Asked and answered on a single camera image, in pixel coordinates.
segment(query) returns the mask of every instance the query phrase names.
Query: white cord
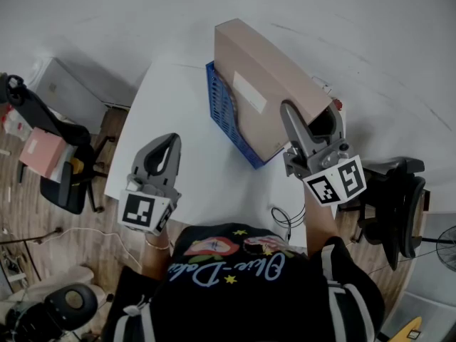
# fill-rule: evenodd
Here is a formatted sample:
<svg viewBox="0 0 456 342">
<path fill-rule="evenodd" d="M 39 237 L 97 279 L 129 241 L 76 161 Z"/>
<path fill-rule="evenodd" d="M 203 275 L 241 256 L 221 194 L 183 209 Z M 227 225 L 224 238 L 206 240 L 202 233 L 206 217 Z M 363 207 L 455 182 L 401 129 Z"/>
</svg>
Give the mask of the white cord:
<svg viewBox="0 0 456 342">
<path fill-rule="evenodd" d="M 57 239 L 57 238 L 63 237 L 66 233 L 68 233 L 69 231 L 73 231 L 73 230 L 94 231 L 94 232 L 98 232 L 98 233 L 102 234 L 105 237 L 107 237 L 107 236 L 116 236 L 119 239 L 120 244 L 122 245 L 123 249 L 128 254 L 128 256 L 130 256 L 133 259 L 133 261 L 140 267 L 140 269 L 142 268 L 141 264 L 137 261 L 137 259 L 127 250 L 127 247 L 125 247 L 125 245 L 123 244 L 122 239 L 120 238 L 119 234 L 117 234 L 117 233 L 105 233 L 105 232 L 102 232 L 102 231 L 100 231 L 98 229 L 95 229 L 95 228 L 74 227 L 74 228 L 67 229 L 64 233 L 59 234 L 58 236 L 51 237 L 51 238 L 47 239 L 46 241 L 44 241 L 44 242 L 42 242 L 40 244 L 45 244 L 45 243 L 47 243 L 49 241 L 52 241 L 53 239 Z"/>
</svg>

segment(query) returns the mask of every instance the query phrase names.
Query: chair armrest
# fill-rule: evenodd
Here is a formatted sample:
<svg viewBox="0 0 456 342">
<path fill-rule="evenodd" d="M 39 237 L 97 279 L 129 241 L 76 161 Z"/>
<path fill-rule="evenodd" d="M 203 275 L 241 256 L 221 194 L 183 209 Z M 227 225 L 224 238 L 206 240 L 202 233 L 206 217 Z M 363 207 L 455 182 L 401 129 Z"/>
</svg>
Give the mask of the chair armrest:
<svg viewBox="0 0 456 342">
<path fill-rule="evenodd" d="M 22 177 L 24 177 L 24 170 L 26 169 L 27 165 L 25 163 L 22 163 L 19 161 L 19 164 L 17 165 L 17 183 L 21 184 L 22 183 Z"/>
<path fill-rule="evenodd" d="M 73 181 L 73 165 L 69 162 L 63 164 L 62 178 L 58 190 L 58 205 L 66 207 L 70 199 L 71 185 Z"/>
</svg>

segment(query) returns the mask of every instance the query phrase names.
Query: pink box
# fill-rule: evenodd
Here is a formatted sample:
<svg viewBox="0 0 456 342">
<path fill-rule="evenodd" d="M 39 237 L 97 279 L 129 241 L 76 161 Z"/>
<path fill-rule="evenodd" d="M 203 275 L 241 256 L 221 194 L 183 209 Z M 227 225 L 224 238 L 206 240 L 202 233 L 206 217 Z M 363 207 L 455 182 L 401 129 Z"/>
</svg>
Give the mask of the pink box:
<svg viewBox="0 0 456 342">
<path fill-rule="evenodd" d="M 50 178 L 65 144 L 62 137 L 34 128 L 19 160 L 41 176 Z"/>
</svg>

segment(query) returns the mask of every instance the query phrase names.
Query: white paper label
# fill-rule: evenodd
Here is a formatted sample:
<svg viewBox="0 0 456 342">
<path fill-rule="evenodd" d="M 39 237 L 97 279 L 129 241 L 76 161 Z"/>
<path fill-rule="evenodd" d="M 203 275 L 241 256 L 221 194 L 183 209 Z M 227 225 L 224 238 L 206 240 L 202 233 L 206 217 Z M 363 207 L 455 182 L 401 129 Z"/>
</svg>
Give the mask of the white paper label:
<svg viewBox="0 0 456 342">
<path fill-rule="evenodd" d="M 263 109 L 267 104 L 266 99 L 236 71 L 234 72 L 233 89 L 237 90 L 242 96 L 244 96 L 258 113 L 263 113 Z"/>
<path fill-rule="evenodd" d="M 31 155 L 33 154 L 33 152 L 35 152 L 35 147 L 36 145 L 38 144 L 38 141 L 37 140 L 32 140 L 29 147 L 28 147 L 28 150 L 27 152 L 30 153 Z"/>
</svg>

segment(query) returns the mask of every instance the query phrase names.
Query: white wall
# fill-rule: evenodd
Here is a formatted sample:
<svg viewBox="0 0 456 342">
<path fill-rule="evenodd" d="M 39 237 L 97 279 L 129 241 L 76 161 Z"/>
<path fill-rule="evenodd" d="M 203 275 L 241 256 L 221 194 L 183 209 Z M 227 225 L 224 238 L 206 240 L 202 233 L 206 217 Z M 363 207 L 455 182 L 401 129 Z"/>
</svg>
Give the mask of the white wall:
<svg viewBox="0 0 456 342">
<path fill-rule="evenodd" d="M 0 67 L 52 54 L 128 104 L 151 59 L 203 67 L 234 17 L 333 85 L 360 154 L 424 160 L 432 209 L 456 210 L 456 0 L 0 0 Z"/>
<path fill-rule="evenodd" d="M 451 227 L 456 227 L 456 214 L 429 214 L 424 237 L 438 239 Z M 423 242 L 419 254 L 434 250 L 435 244 Z M 456 324 L 455 286 L 456 272 L 443 265 L 435 252 L 416 259 L 405 295 L 382 331 L 393 336 L 411 319 L 421 316 L 423 335 L 420 339 L 441 342 Z"/>
</svg>

